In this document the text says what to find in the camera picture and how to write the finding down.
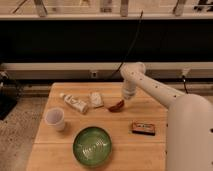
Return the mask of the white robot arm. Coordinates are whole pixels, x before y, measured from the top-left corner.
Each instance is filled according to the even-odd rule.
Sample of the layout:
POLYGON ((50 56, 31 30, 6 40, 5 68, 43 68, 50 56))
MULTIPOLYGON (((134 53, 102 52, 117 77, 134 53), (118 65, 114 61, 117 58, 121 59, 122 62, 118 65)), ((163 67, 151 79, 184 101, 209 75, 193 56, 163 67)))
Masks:
POLYGON ((165 171, 213 171, 213 104, 196 94, 186 94, 145 75, 142 62, 125 64, 125 100, 143 89, 168 109, 165 171))

